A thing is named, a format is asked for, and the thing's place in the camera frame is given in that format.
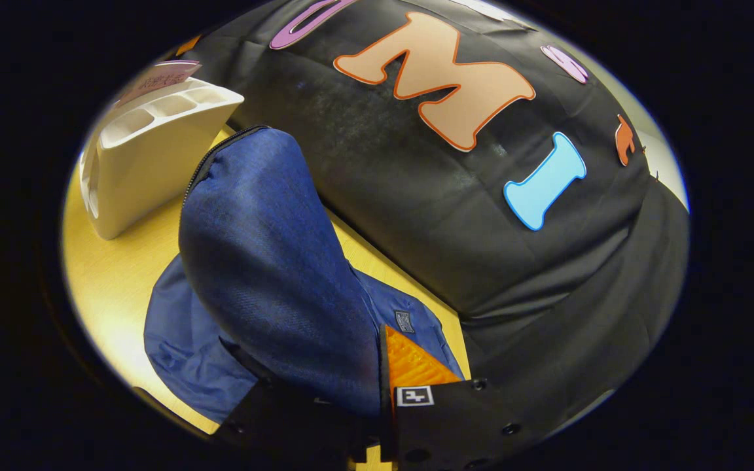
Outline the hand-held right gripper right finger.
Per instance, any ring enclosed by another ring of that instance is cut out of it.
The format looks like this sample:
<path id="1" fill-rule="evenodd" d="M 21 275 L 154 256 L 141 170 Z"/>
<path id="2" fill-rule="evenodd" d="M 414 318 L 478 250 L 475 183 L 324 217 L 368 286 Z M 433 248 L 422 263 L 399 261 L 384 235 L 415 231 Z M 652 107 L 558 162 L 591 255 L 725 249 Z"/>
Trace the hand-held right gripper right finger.
<path id="1" fill-rule="evenodd" d="M 380 460 L 392 471 L 494 471 L 541 441 L 497 383 L 461 381 L 389 326 L 380 375 Z"/>

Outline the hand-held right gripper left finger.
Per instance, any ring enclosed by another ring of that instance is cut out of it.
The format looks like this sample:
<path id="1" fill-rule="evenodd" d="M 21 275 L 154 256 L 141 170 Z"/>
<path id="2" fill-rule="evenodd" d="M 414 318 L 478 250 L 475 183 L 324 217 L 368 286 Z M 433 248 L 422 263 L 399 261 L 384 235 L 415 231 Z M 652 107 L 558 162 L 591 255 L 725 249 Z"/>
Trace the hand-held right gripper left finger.
<path id="1" fill-rule="evenodd" d="M 379 419 L 273 379 L 254 385 L 219 426 L 240 471 L 355 471 L 381 435 Z"/>

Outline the white plastic bookshelf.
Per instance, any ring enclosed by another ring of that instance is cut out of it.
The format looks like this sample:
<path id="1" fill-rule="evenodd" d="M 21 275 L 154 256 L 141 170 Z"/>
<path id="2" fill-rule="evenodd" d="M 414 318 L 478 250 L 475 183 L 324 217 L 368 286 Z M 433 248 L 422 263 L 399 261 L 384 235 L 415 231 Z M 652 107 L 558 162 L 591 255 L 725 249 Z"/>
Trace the white plastic bookshelf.
<path id="1" fill-rule="evenodd" d="M 114 239 L 186 190 L 243 96 L 187 78 L 108 110 L 81 151 L 77 182 L 90 223 Z"/>

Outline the blue schoolbag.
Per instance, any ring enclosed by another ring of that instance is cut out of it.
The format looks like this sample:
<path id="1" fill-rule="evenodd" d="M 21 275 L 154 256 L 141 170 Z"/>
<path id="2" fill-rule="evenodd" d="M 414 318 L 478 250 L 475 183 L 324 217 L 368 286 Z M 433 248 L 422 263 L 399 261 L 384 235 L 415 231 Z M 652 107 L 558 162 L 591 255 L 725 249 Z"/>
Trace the blue schoolbag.
<path id="1" fill-rule="evenodd" d="M 413 385 L 463 381 L 437 316 L 354 268 L 294 137 L 236 132 L 204 155 L 179 218 L 179 253 L 151 292 L 144 349 L 178 399 L 219 425 L 270 372 L 312 400 L 380 411 L 380 334 L 401 337 Z"/>

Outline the black backdrop cloth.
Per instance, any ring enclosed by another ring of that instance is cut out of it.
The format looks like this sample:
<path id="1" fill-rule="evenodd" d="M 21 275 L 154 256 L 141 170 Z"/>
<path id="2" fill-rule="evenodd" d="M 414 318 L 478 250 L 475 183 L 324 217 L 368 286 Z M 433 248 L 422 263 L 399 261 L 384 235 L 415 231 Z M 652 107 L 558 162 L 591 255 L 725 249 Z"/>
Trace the black backdrop cloth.
<path id="1" fill-rule="evenodd" d="M 446 302 L 536 442 L 643 364 L 678 304 L 678 165 L 604 66 L 482 0 L 271 0 L 181 54 L 295 137 L 318 194 Z"/>

